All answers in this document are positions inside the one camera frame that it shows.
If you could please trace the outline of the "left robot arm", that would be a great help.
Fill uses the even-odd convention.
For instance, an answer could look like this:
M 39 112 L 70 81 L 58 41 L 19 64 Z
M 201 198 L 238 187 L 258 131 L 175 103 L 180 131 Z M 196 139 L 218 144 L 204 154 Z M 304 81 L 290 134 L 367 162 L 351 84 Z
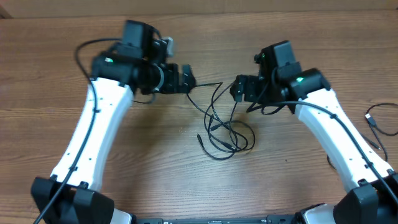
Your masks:
M 49 178 L 37 177 L 31 194 L 38 222 L 136 223 L 100 190 L 119 126 L 140 90 L 144 95 L 186 94 L 196 85 L 189 65 L 168 63 L 174 41 L 153 26 L 128 20 L 123 36 L 94 57 L 83 73 L 88 91 L 70 143 Z

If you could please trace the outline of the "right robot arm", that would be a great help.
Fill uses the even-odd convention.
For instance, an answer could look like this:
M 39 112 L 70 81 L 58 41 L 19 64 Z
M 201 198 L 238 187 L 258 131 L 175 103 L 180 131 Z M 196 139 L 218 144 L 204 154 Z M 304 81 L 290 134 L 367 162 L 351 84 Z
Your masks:
M 397 223 L 397 172 L 364 140 L 321 71 L 302 70 L 288 40 L 263 48 L 254 61 L 258 75 L 236 77 L 234 100 L 250 102 L 249 111 L 288 106 L 318 139 L 346 191 L 337 204 L 312 205 L 286 223 Z

